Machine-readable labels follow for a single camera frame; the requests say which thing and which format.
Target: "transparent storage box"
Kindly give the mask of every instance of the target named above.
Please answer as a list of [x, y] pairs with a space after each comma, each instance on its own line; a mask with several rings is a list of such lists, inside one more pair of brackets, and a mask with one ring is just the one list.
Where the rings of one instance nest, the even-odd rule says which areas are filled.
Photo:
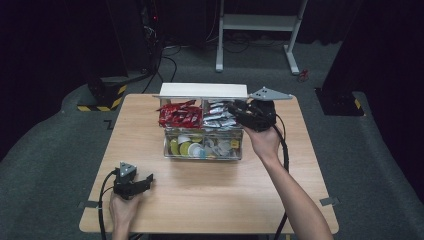
[[[220, 108], [235, 99], [247, 99], [245, 85], [164, 83], [159, 96], [161, 108], [183, 104], [182, 116], [160, 111], [159, 125], [164, 128], [164, 156], [179, 159], [240, 160], [243, 129]], [[197, 122], [190, 122], [184, 111], [191, 111]]]
[[242, 129], [165, 128], [164, 155], [169, 158], [240, 160]]

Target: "yellow black tape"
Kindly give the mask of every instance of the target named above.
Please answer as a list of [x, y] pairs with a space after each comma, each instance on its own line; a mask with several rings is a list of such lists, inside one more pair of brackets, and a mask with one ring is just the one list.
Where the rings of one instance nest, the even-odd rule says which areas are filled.
[[120, 87], [117, 91], [116, 96], [113, 96], [110, 99], [111, 104], [108, 105], [108, 106], [79, 104], [77, 106], [78, 110], [80, 110], [81, 112], [91, 112], [91, 111], [109, 112], [109, 111], [114, 111], [118, 108], [119, 104], [121, 103], [122, 97], [123, 97], [126, 89], [127, 89], [127, 85]]

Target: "right hand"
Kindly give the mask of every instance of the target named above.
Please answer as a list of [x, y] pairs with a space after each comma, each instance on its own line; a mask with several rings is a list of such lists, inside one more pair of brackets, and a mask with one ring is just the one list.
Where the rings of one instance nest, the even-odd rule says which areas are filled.
[[278, 146], [280, 145], [280, 138], [278, 137], [278, 134], [274, 128], [269, 128], [263, 132], [255, 132], [254, 130], [247, 127], [243, 127], [243, 129], [250, 137], [253, 151], [255, 151], [256, 155], [258, 155], [262, 161], [268, 159], [278, 159]]

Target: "left hand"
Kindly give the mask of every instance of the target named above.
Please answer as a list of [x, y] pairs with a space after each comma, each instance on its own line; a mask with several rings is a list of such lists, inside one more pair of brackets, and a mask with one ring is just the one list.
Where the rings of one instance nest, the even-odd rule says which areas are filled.
[[131, 223], [137, 213], [143, 194], [137, 194], [130, 200], [122, 199], [114, 192], [110, 195], [109, 211], [113, 221], [113, 239], [128, 239]]

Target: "wooden table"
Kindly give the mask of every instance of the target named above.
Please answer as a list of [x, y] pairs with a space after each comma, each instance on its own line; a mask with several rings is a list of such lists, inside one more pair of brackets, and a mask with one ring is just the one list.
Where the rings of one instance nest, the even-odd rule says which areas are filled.
[[[338, 223], [331, 205], [321, 206], [328, 193], [297, 99], [275, 101], [285, 123], [290, 174], [322, 211], [332, 233]], [[101, 185], [119, 162], [137, 166], [137, 181], [154, 174], [152, 188], [139, 206], [132, 232], [140, 233], [275, 233], [284, 208], [268, 173], [253, 152], [249, 136], [243, 137], [243, 158], [238, 161], [179, 160], [163, 156], [164, 131], [158, 126], [159, 100], [152, 95], [125, 97], [90, 201], [98, 201]], [[113, 185], [114, 176], [106, 185]], [[106, 231], [112, 231], [104, 197]], [[80, 229], [99, 232], [97, 209], [85, 208]], [[289, 224], [283, 233], [293, 233]]]

